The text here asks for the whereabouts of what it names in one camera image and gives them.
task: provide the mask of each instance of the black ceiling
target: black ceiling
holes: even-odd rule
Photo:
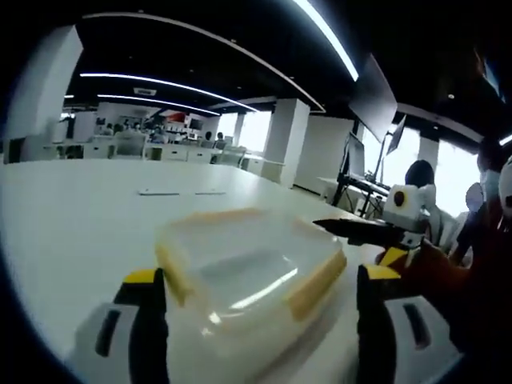
[[[371,51],[398,102],[452,118],[483,135],[510,131],[510,108],[482,77],[485,57],[512,100],[506,10],[491,2],[310,0],[361,67]],[[256,54],[294,78],[325,105],[329,116],[347,116],[354,83],[322,33],[292,0],[141,2],[138,6],[88,2],[73,10],[46,8],[36,24],[77,23],[84,52],[70,85],[72,102],[97,102],[97,93],[134,95],[207,108],[222,102],[197,93],[118,79],[80,78],[81,71],[115,72],[195,86],[228,98],[300,97],[291,84],[244,54],[211,38],[162,22],[82,15],[103,11],[155,14],[208,30]]]

